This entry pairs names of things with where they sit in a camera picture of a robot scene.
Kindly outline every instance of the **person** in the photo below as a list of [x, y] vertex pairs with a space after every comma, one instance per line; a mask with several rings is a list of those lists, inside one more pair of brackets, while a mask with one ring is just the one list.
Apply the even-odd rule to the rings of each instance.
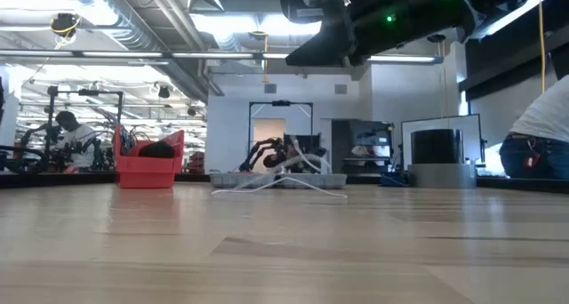
[[[57, 142], [54, 147], [55, 149], [64, 149], [66, 144], [69, 144], [70, 147], [74, 147], [77, 142], [81, 142], [81, 145], [84, 145], [88, 140], [95, 137], [93, 129], [85, 124], [78, 123], [75, 115], [69, 111], [61, 111], [55, 117], [55, 121], [66, 131], [63, 134], [63, 140]], [[93, 158], [94, 147], [91, 145], [82, 154], [71, 154], [73, 162], [71, 162], [69, 166], [76, 168], [90, 167]]]
[[511, 178], [569, 180], [569, 76], [517, 119], [500, 156]]

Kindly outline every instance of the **pillar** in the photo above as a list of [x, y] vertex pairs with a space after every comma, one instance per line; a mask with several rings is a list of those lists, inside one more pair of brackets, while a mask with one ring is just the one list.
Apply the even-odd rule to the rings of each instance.
[[16, 120], [21, 96], [21, 81], [11, 67], [0, 65], [4, 88], [4, 115], [0, 123], [0, 145], [13, 146], [16, 138]]

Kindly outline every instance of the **jeans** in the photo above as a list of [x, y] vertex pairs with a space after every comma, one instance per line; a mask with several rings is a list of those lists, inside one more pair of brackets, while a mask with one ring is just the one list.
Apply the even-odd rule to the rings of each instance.
[[569, 180], [569, 143], [561, 140], [510, 134], [500, 148], [500, 158], [511, 178]]

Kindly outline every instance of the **wooden table surface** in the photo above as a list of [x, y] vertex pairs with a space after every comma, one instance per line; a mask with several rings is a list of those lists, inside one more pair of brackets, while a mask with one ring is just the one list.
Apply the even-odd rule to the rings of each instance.
[[0, 190], [0, 303], [569, 302], [569, 196]]

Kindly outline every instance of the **white wall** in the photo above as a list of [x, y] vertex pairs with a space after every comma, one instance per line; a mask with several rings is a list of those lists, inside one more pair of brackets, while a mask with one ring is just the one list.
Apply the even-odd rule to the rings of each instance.
[[[226, 96], [209, 99], [205, 169], [230, 172], [243, 162], [248, 103], [257, 100], [314, 102], [314, 134], [324, 131], [323, 136], [329, 133], [330, 119], [392, 122], [397, 153], [401, 122], [458, 115], [456, 62], [451, 58], [435, 66], [372, 65], [356, 82], [350, 76], [269, 76], [277, 84], [276, 94], [264, 93], [262, 76], [218, 75], [214, 80]], [[335, 84], [347, 84], [348, 94], [334, 95]], [[256, 117], [284, 118], [286, 132], [309, 134], [309, 119], [297, 108], [265, 107]]]
[[[225, 97], [209, 98], [205, 170], [230, 172], [247, 154], [247, 125], [250, 101], [290, 100], [314, 103], [314, 134], [321, 132], [322, 119], [360, 118], [359, 83], [350, 76], [269, 76], [277, 84], [276, 94], [265, 94], [262, 76], [216, 76]], [[335, 84], [346, 84], [347, 95], [334, 95]], [[309, 118], [296, 107], [266, 106], [258, 118], [284, 118], [286, 131], [309, 134]]]
[[373, 80], [372, 68], [368, 68], [359, 80], [360, 118], [373, 120]]
[[[546, 86], [550, 87], [556, 81], [555, 72], [550, 69], [546, 75]], [[541, 75], [537, 75], [522, 83], [472, 100], [470, 109], [473, 114], [480, 114], [482, 138], [488, 141], [486, 147], [502, 143], [514, 122], [540, 95]]]
[[442, 69], [442, 65], [372, 66], [373, 120], [395, 125], [393, 141], [396, 154], [401, 144], [401, 122], [437, 118], [445, 114]]

